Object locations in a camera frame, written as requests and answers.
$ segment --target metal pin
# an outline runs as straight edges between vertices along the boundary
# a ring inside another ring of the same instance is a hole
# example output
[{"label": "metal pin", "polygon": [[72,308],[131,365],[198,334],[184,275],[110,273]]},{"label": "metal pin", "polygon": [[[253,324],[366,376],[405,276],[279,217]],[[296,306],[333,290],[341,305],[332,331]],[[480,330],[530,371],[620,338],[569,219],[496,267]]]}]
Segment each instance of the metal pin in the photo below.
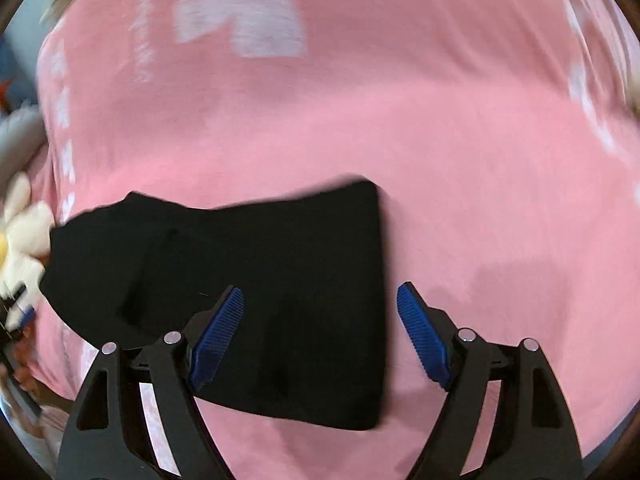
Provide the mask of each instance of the metal pin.
[{"label": "metal pin", "polygon": [[529,352],[535,352],[536,350],[538,350],[538,348],[540,348],[540,344],[535,339],[532,339],[530,337],[527,337],[522,344],[524,348],[529,350]]},{"label": "metal pin", "polygon": [[102,353],[105,355],[111,355],[118,349],[116,343],[105,343],[102,345]]},{"label": "metal pin", "polygon": [[476,333],[470,328],[461,328],[458,330],[458,337],[465,343],[471,343],[476,338]]},{"label": "metal pin", "polygon": [[168,345],[175,345],[178,341],[182,339],[182,334],[180,332],[168,332],[164,334],[164,342]]}]

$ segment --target white plush flower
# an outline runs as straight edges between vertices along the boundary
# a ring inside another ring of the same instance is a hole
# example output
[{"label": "white plush flower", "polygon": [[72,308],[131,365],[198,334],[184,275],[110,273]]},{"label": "white plush flower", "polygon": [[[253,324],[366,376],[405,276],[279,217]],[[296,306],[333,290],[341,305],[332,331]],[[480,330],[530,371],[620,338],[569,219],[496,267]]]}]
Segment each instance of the white plush flower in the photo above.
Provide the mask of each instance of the white plush flower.
[{"label": "white plush flower", "polygon": [[4,201],[4,233],[0,233],[0,294],[7,298],[21,283],[27,287],[7,316],[6,328],[20,324],[22,313],[37,307],[42,294],[40,280],[44,266],[39,258],[50,253],[49,231],[54,225],[51,209],[45,202],[28,205],[31,183],[24,173],[17,173],[7,189]]}]

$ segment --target pink bed sheet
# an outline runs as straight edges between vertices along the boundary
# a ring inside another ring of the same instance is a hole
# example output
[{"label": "pink bed sheet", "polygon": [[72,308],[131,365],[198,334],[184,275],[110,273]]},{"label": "pink bed sheet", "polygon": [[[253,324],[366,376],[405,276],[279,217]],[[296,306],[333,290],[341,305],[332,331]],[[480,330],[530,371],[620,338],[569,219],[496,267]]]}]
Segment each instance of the pink bed sheet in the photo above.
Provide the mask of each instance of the pink bed sheet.
[{"label": "pink bed sheet", "polygon": [[[77,0],[40,54],[38,186],[64,222],[130,190],[214,208],[362,174],[390,304],[412,280],[488,340],[537,338],[587,454],[640,397],[639,52],[612,0]],[[407,475],[444,393],[389,323],[376,430],[199,404],[239,479]],[[90,352],[48,304],[38,338],[74,397]]]}]

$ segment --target folded black garment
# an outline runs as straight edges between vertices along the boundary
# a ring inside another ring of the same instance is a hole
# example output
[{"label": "folded black garment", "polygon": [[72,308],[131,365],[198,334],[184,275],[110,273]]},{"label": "folded black garment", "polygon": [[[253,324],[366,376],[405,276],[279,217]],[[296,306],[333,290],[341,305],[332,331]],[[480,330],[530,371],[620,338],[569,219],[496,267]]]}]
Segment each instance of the folded black garment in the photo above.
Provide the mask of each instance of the folded black garment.
[{"label": "folded black garment", "polygon": [[210,309],[229,284],[244,318],[198,396],[347,430],[380,416],[383,229],[368,181],[295,200],[190,209],[131,193],[51,233],[41,289],[95,347],[144,346]]}]

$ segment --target ridged rubber pad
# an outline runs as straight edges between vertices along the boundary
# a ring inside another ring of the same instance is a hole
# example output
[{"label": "ridged rubber pad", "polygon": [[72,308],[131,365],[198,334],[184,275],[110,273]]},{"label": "ridged rubber pad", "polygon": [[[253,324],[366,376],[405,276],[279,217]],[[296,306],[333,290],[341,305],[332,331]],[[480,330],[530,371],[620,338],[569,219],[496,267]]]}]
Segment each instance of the ridged rubber pad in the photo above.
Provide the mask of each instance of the ridged rubber pad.
[{"label": "ridged rubber pad", "polygon": [[189,384],[198,392],[215,377],[244,314],[242,290],[234,288],[191,352]]},{"label": "ridged rubber pad", "polygon": [[411,338],[415,351],[428,377],[445,388],[451,380],[447,348],[438,336],[422,302],[407,285],[398,288],[396,296],[398,314]]}]

